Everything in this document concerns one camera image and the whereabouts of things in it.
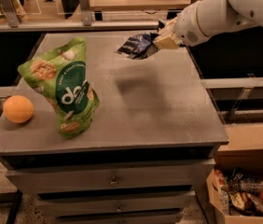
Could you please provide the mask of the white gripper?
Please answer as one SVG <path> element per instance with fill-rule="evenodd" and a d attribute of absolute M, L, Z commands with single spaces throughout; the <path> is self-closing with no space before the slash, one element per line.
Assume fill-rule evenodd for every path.
<path fill-rule="evenodd" d="M 198 7 L 201 2 L 195 2 L 184 8 L 178 15 L 165 23 L 159 30 L 153 44 L 158 49 L 178 49 L 181 41 L 189 47 L 197 46 L 210 39 L 199 26 Z"/>

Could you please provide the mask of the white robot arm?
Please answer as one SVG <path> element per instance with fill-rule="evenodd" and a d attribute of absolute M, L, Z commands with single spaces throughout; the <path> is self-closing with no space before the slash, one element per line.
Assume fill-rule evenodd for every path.
<path fill-rule="evenodd" d="M 197 46 L 223 33 L 263 28 L 263 0 L 202 0 L 169 21 L 153 44 L 159 49 Z"/>

